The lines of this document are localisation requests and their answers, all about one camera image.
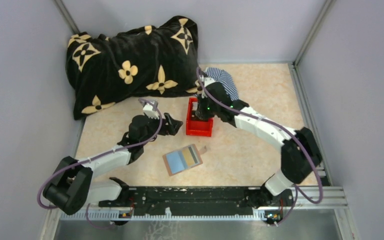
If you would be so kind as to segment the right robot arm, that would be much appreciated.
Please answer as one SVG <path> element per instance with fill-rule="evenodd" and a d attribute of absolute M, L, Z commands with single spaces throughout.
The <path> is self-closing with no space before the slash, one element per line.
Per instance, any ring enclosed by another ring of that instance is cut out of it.
<path fill-rule="evenodd" d="M 197 116 L 201 119 L 218 117 L 222 122 L 254 134 L 280 153 L 280 169 L 261 186 L 257 200 L 271 204 L 293 185 L 302 183 L 314 173 L 318 187 L 318 204 L 323 199 L 323 185 L 316 167 L 322 162 L 322 154 L 313 132 L 307 128 L 292 129 L 274 122 L 258 113 L 247 102 L 232 100 L 224 86 L 210 78 L 198 81 Z"/>

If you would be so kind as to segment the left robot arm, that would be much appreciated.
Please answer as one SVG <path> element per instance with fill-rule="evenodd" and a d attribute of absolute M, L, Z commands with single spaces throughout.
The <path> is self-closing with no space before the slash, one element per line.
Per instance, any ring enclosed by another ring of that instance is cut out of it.
<path fill-rule="evenodd" d="M 67 215 L 73 215 L 91 203 L 116 200 L 129 187 L 127 184 L 118 178 L 98 183 L 93 183 L 93 179 L 132 164 L 144 153 L 147 143 L 158 135 L 175 136 L 183 124 L 167 112 L 157 118 L 136 115 L 121 141 L 111 150 L 83 160 L 64 157 L 42 187 L 40 196 Z"/>

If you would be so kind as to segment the red plastic bin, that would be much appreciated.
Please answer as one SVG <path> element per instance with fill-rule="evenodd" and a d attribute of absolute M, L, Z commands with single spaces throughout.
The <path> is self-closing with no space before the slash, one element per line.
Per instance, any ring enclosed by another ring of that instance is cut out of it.
<path fill-rule="evenodd" d="M 198 99 L 190 97 L 188 100 L 185 133 L 188 136 L 211 137 L 214 119 L 201 120 L 196 115 Z"/>

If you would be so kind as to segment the pink leather card holder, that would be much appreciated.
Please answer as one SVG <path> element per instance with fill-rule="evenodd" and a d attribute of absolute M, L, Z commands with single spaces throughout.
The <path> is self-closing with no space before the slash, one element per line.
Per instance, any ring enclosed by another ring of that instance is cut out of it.
<path fill-rule="evenodd" d="M 162 156 L 169 176 L 177 175 L 203 164 L 202 155 L 208 151 L 205 145 L 197 148 L 195 144 L 176 149 Z"/>

